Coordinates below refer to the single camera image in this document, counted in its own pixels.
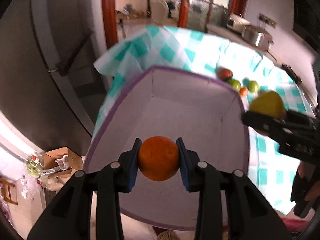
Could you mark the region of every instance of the checkered tablecloth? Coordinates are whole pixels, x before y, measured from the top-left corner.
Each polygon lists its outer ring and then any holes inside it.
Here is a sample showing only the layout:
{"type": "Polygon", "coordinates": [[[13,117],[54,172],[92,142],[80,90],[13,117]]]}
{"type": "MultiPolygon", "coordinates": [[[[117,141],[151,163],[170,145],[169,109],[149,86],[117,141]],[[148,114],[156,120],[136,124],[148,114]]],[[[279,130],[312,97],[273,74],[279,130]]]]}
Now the checkered tablecloth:
{"type": "MultiPolygon", "coordinates": [[[[153,65],[165,65],[216,77],[217,67],[233,71],[242,84],[256,80],[263,90],[274,90],[285,107],[313,115],[303,94],[285,71],[265,56],[217,36],[174,27],[148,26],[116,44],[95,63],[103,75],[114,76],[113,85],[100,108],[95,132],[101,126],[119,92],[131,80],[153,65]]],[[[243,98],[244,108],[256,95],[243,98]]],[[[250,128],[249,178],[271,205],[288,213],[292,180],[299,160],[278,153],[278,144],[250,128]]]]}

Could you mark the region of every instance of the green vegetable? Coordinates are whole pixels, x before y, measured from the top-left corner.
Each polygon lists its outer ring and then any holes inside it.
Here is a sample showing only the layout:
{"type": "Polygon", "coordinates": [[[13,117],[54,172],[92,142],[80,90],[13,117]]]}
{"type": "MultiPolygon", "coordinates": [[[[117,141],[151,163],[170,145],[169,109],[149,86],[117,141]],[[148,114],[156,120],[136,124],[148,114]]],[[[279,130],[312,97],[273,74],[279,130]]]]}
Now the green vegetable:
{"type": "Polygon", "coordinates": [[[257,93],[259,91],[259,85],[256,81],[251,80],[248,89],[251,93],[257,93]]]}
{"type": "Polygon", "coordinates": [[[236,90],[236,91],[240,91],[241,89],[241,83],[239,82],[239,80],[236,79],[230,79],[228,80],[228,83],[236,90]]]}

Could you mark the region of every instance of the purple trim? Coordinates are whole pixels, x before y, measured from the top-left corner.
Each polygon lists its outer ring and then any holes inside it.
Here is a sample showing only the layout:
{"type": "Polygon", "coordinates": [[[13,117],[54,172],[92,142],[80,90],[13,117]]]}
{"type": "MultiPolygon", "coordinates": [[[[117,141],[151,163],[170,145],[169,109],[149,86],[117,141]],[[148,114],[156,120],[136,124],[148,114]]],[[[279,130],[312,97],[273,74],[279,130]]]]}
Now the purple trim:
{"type": "MultiPolygon", "coordinates": [[[[104,134],[105,130],[107,129],[108,125],[110,124],[113,116],[115,115],[118,107],[121,105],[122,101],[126,98],[126,96],[128,95],[128,93],[146,76],[148,75],[150,72],[157,70],[157,69],[161,69],[161,70],[168,70],[171,72],[177,72],[177,73],[183,73],[183,74],[188,74],[189,76],[193,76],[199,79],[203,79],[203,80],[207,80],[208,82],[211,83],[215,83],[220,85],[221,87],[224,87],[226,89],[228,89],[229,91],[231,91],[232,93],[234,93],[234,95],[236,96],[236,98],[238,99],[238,102],[240,104],[240,110],[241,110],[241,114],[244,113],[244,107],[243,107],[243,103],[242,100],[240,98],[240,95],[238,92],[236,92],[230,85],[226,84],[225,82],[222,82],[218,79],[213,79],[210,77],[206,77],[206,76],[202,76],[196,73],[192,73],[189,71],[185,71],[182,69],[177,69],[177,68],[172,68],[172,67],[167,67],[167,66],[152,66],[150,68],[148,68],[145,72],[143,72],[140,76],[138,76],[134,81],[132,81],[131,83],[129,83],[127,86],[125,86],[123,88],[123,90],[120,92],[119,97],[117,98],[117,100],[115,101],[114,105],[112,106],[109,114],[107,115],[107,117],[105,118],[105,120],[103,121],[101,127],[99,128],[96,136],[94,137],[92,143],[90,144],[90,147],[88,149],[84,164],[83,164],[83,170],[87,170],[90,160],[92,159],[93,153],[95,151],[95,149],[97,148],[97,145],[102,137],[102,135],[104,134]]],[[[249,141],[249,130],[247,126],[244,126],[244,140],[246,141],[246,149],[244,152],[244,156],[248,156],[248,161],[245,163],[244,167],[243,167],[243,172],[245,174],[248,174],[248,169],[249,169],[249,153],[250,153],[250,141],[249,141]]],[[[150,221],[148,219],[139,217],[137,215],[134,215],[130,212],[128,212],[125,209],[121,208],[121,212],[126,215],[129,216],[133,219],[136,219],[138,221],[141,221],[143,223],[147,223],[149,225],[153,225],[156,227],[160,227],[160,228],[167,228],[167,229],[172,229],[172,230],[182,230],[182,231],[193,231],[195,230],[196,227],[180,227],[180,226],[172,226],[172,225],[166,225],[166,224],[161,224],[161,223],[155,223],[154,221],[150,221]]]]}

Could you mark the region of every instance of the wall socket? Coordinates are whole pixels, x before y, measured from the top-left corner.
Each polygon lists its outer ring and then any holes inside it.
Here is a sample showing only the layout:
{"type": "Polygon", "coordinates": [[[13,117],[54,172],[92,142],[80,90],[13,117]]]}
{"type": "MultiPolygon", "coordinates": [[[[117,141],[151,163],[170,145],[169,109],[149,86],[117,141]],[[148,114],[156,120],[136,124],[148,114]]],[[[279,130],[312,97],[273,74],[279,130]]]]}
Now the wall socket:
{"type": "Polygon", "coordinates": [[[263,15],[263,14],[259,14],[258,19],[259,19],[260,21],[262,21],[262,22],[270,25],[270,26],[273,27],[273,28],[276,28],[276,26],[277,26],[277,22],[276,22],[276,21],[270,19],[268,16],[265,16],[265,15],[263,15]]]}

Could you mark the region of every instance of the person's hand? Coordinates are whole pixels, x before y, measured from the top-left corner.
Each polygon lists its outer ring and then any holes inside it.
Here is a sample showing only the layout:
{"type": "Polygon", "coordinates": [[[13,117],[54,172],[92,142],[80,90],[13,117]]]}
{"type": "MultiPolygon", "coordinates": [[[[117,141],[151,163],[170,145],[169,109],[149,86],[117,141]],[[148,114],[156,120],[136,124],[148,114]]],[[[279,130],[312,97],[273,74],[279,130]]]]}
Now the person's hand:
{"type": "MultiPolygon", "coordinates": [[[[306,175],[306,167],[303,162],[301,162],[298,166],[298,174],[300,178],[304,178],[306,175]]],[[[311,189],[306,194],[305,200],[306,201],[315,200],[319,196],[320,196],[320,180],[318,180],[315,184],[313,184],[311,189]]]]}

